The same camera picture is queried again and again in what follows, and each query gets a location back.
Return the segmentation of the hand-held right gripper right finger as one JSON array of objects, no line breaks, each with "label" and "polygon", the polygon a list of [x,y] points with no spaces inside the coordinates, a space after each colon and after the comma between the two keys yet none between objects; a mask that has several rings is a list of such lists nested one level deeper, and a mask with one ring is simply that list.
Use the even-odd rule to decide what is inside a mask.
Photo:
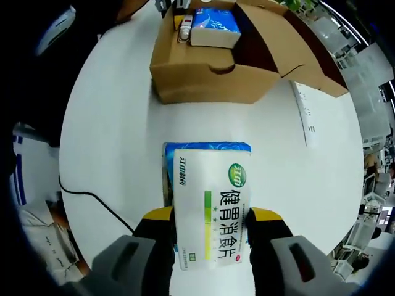
[{"label": "hand-held right gripper right finger", "polygon": [[256,295],[352,295],[330,260],[304,236],[294,236],[282,217],[262,208],[248,213],[250,264]]}]

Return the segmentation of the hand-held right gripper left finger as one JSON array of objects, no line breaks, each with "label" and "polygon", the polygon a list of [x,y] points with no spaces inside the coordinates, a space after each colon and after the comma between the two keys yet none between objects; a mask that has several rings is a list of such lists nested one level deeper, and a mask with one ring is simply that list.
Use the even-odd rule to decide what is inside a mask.
[{"label": "hand-held right gripper left finger", "polygon": [[64,284],[64,295],[169,295],[175,238],[173,208],[150,211],[132,236],[119,237],[94,258],[83,279]]}]

